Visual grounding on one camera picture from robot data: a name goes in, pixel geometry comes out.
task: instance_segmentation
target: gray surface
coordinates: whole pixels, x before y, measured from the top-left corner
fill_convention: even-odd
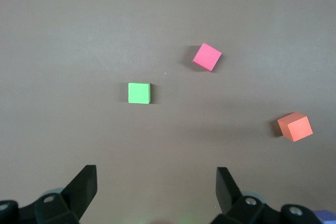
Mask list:
[[[204,224],[217,166],[242,190],[336,211],[336,0],[0,0],[0,198],[97,164],[82,223]],[[190,61],[207,42],[214,72]],[[150,82],[153,104],[127,103]],[[298,111],[314,135],[276,137]]]

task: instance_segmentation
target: orange cube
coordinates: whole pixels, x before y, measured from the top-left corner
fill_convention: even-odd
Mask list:
[[[313,134],[308,117],[298,112],[280,118],[278,123],[282,134],[293,142]]]

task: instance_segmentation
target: silver bolt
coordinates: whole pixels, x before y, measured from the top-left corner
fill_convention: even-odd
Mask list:
[[[257,204],[256,200],[253,198],[246,198],[245,202],[252,206],[255,206]]]
[[[290,207],[290,208],[289,208],[289,211],[290,211],[293,215],[298,215],[298,216],[303,215],[303,212],[301,211],[301,209],[300,209],[300,208],[297,208],[297,207]]]
[[[8,207],[8,204],[2,204],[2,205],[0,205],[0,211],[3,211],[5,209],[7,209],[7,207]]]
[[[54,196],[49,196],[43,200],[44,203],[52,202],[54,200]]]

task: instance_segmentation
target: green cube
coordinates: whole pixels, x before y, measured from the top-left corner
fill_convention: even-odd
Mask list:
[[[149,104],[151,102],[151,84],[128,83],[128,102]]]

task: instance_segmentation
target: cube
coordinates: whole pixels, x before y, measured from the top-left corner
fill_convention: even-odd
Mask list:
[[[205,68],[208,71],[212,71],[221,54],[222,53],[220,51],[206,43],[203,43],[193,59],[193,63]]]
[[[330,211],[314,211],[314,214],[323,224],[336,224],[336,215]]]
[[[149,104],[151,102],[151,84],[128,83],[128,102]]]
[[[313,134],[308,117],[294,112],[278,120],[282,134],[293,142]]]

